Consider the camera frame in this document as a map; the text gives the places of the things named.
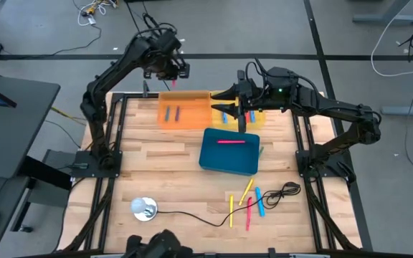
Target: yellow marker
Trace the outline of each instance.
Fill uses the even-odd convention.
[[[234,211],[234,195],[231,194],[229,197],[229,202],[230,202],[230,213],[232,213]],[[229,226],[230,228],[232,228],[232,216],[234,216],[234,214],[230,214],[230,219],[229,219]]]
[[[252,182],[254,181],[253,178],[250,179],[250,182],[248,183],[247,188],[245,189],[245,191],[243,192],[242,198],[240,199],[240,202],[238,203],[238,206],[242,205],[243,200],[245,199],[245,196],[248,194],[248,191],[251,188]]]

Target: concrete floor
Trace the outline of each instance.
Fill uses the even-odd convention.
[[[78,5],[88,4],[76,0]],[[359,2],[312,0],[325,54],[370,54],[382,26],[351,22],[355,13],[385,10],[391,1]],[[131,4],[141,13],[139,3]],[[315,54],[303,1],[295,0],[172,0],[148,1],[146,6],[160,22],[171,22],[186,39],[188,54],[274,53]],[[413,14],[413,1],[403,11]],[[125,6],[96,16],[102,38],[74,52],[62,54],[120,54],[136,32]],[[413,27],[392,27],[376,54],[403,54],[396,41],[405,40]],[[59,49],[87,44],[97,36],[92,27],[77,25],[77,10],[70,0],[6,0],[0,12],[0,41],[11,54],[49,54]],[[236,71],[246,59],[189,60],[191,76],[178,83],[179,90],[225,89],[236,81]],[[304,75],[325,91],[318,61],[263,60],[264,66],[287,67]],[[86,84],[108,67],[108,60],[17,60],[0,61],[0,74],[62,86],[54,106],[81,116],[79,103]],[[382,72],[413,70],[413,63],[377,62]],[[367,61],[328,62],[333,89],[339,100],[364,103],[379,110],[382,105],[408,105],[413,95],[413,75],[380,77]],[[116,91],[140,91],[141,71],[127,76]],[[163,84],[151,80],[153,91]],[[57,114],[48,119],[62,125],[80,142],[84,128]],[[404,118],[384,116],[382,139],[374,145],[351,149],[353,165],[369,226],[373,248],[380,252],[413,254],[413,167],[404,153]],[[409,152],[413,158],[413,118],[409,120]],[[53,125],[45,124],[29,154],[42,159],[47,149],[75,152],[70,139]],[[33,205],[25,224],[30,234],[8,232],[0,245],[0,257],[41,254],[52,251],[60,233],[62,209]]]

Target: orange tray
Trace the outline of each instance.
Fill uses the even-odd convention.
[[[209,127],[212,124],[209,91],[160,92],[158,94],[157,123],[162,129],[205,129]]]

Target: wooden table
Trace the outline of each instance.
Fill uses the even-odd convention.
[[[257,207],[253,206],[250,231],[245,230],[246,209],[234,214],[232,229],[228,222],[213,227],[183,214],[158,214],[152,221],[138,221],[130,212],[130,203],[135,197],[148,196],[158,202],[161,211],[187,211],[218,224],[229,213],[229,195],[234,195],[234,207],[239,208],[238,201],[250,179],[201,169],[203,130],[159,129],[157,107],[157,99],[128,100],[120,147],[122,171],[115,182],[105,253],[124,252],[126,239],[132,234],[142,236],[143,242],[147,242],[163,229],[173,231],[184,246],[197,253],[263,253],[268,252],[269,247],[280,253],[315,251],[304,190],[297,196],[287,196],[276,208],[266,210],[265,217],[260,217]],[[288,181],[303,187],[295,161],[297,144],[290,112],[270,111],[266,116],[261,130],[248,132],[258,134],[265,147],[254,186],[259,186],[261,192],[279,190]],[[334,137],[329,118],[315,116],[310,121],[317,143]],[[117,126],[113,126],[113,134],[116,130]],[[307,148],[305,132],[303,135]],[[86,128],[82,146],[89,145],[90,141]],[[360,247],[347,185],[341,178],[324,178],[323,182],[331,216],[350,241]],[[60,248],[68,245],[87,221],[94,187],[95,179],[85,179],[71,193]],[[254,187],[252,190],[247,197],[255,200]],[[327,248],[324,224],[319,216],[318,220],[323,246]],[[98,241],[99,227],[95,228],[93,247]]]

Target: blue box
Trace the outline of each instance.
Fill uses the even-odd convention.
[[[244,140],[220,144],[218,140]],[[252,176],[259,161],[258,135],[207,128],[201,144],[199,164],[203,169]]]

